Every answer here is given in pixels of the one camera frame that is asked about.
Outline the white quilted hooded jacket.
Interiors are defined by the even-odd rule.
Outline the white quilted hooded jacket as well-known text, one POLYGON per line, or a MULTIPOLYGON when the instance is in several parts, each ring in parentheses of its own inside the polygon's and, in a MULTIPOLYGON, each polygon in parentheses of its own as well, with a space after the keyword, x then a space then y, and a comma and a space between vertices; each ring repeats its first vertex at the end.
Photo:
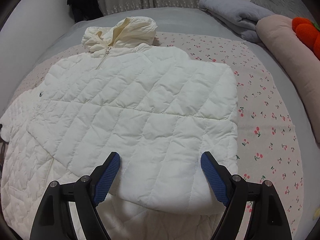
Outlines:
POLYGON ((88 28, 86 52, 51 66, 2 115, 2 212, 22 239, 50 181, 90 174, 111 152, 120 170, 98 212, 113 239, 212 236, 224 207, 200 158, 238 171, 236 80, 226 64, 154 46, 156 27, 128 17, 88 28))

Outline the cherry print bed sheet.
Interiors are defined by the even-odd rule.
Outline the cherry print bed sheet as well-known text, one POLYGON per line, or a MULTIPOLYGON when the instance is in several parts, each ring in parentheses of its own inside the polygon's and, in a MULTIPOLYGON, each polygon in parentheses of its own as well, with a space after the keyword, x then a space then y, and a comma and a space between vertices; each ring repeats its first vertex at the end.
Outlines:
MULTIPOLYGON (((176 46, 197 60, 231 66, 238 89, 238 167, 245 180, 274 182, 296 235, 304 188, 296 122, 288 112, 268 67, 275 62, 253 44, 225 38, 158 33, 162 47, 176 46)), ((153 211, 109 196, 98 212, 113 239, 208 239, 220 216, 153 211)))

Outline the pink folded quilt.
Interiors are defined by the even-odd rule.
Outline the pink folded quilt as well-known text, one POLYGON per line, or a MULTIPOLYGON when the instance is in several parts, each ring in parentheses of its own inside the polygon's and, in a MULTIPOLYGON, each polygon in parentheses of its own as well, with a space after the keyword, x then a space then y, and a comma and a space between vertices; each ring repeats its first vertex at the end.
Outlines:
POLYGON ((258 21, 256 32, 295 85, 319 142, 319 59, 297 37, 288 17, 265 17, 258 21))

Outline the folded grey blanket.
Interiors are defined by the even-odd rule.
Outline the folded grey blanket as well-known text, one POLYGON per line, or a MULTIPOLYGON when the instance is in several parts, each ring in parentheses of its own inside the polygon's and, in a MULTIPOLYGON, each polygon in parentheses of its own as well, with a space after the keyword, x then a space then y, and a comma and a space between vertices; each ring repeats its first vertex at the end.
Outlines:
POLYGON ((243 40, 260 43, 256 25, 274 13, 252 2, 243 0, 199 0, 199 9, 222 21, 243 40))

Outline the grey bed cover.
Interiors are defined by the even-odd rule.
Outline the grey bed cover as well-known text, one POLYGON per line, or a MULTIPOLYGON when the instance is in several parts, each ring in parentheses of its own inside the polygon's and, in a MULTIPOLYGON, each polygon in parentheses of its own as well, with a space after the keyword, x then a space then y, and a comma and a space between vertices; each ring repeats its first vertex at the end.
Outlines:
MULTIPOLYGON (((130 16, 153 18, 158 25, 158 30, 163 32, 208 35, 236 41, 240 39, 224 24, 199 9, 143 9, 105 16, 93 21, 82 21, 67 29, 48 44, 44 43, 44 39, 48 38, 53 31, 53 28, 48 24, 42 25, 34 33, 23 27, 20 31, 16 30, 11 35, 7 35, 5 31, 12 30, 13 25, 6 23, 1 30, 1 112, 3 113, 8 107, 22 79, 37 64, 69 47, 80 44, 87 27, 111 27, 123 18, 130 16)), ((293 123, 299 129, 297 135, 302 156, 319 157, 319 144, 313 135, 307 113, 283 67, 266 48, 251 42, 245 44, 272 74, 276 87, 284 99, 285 105, 289 108, 289 114, 293 117, 293 123)))

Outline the red pumpkin plush pillow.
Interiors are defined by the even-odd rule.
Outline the red pumpkin plush pillow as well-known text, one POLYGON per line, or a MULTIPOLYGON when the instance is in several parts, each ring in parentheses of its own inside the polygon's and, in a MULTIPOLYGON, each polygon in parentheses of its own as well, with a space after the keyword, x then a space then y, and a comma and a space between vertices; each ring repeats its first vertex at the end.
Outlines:
POLYGON ((319 26, 307 18, 295 17, 292 20, 292 29, 300 41, 319 59, 319 26))

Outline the black hanging garment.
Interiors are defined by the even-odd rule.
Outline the black hanging garment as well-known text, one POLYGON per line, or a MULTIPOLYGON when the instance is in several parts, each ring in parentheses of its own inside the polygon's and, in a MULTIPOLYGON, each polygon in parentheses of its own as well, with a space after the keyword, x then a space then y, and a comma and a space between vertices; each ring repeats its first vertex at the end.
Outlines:
POLYGON ((71 8, 75 23, 103 17, 98 0, 67 0, 67 5, 71 8))

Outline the grey quilted pillow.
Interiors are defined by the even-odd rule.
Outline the grey quilted pillow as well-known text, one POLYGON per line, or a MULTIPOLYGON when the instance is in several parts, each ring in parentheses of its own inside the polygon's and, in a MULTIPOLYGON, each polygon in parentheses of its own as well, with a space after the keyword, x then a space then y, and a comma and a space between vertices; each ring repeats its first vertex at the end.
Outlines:
POLYGON ((251 0, 251 2, 278 15, 289 18, 302 17, 315 22, 302 0, 251 0))

